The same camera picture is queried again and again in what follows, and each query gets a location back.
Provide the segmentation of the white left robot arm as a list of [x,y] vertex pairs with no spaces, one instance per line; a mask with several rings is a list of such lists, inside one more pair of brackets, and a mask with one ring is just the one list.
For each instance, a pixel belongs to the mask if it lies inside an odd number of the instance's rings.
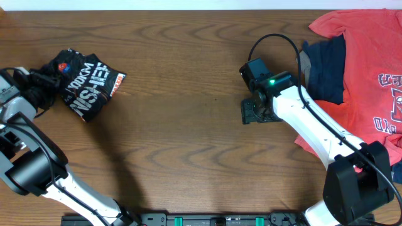
[[59,80],[23,68],[1,69],[1,180],[20,195],[60,202],[92,225],[140,225],[115,199],[78,178],[62,150],[33,123],[53,104]]

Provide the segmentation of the black orange-lined jersey shirt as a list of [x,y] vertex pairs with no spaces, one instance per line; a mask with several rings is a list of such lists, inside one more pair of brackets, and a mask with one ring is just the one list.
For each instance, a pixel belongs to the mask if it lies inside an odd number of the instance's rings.
[[94,119],[126,78],[95,54],[84,55],[71,48],[43,65],[40,73],[60,80],[58,93],[65,105],[85,122]]

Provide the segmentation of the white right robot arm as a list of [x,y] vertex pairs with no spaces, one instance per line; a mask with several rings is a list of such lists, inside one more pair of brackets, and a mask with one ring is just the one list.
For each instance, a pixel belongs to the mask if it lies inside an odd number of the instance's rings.
[[241,102],[242,122],[287,122],[327,170],[323,199],[305,210],[307,225],[370,225],[365,216],[391,202],[389,156],[379,142],[352,135],[283,72],[241,72],[252,96]]

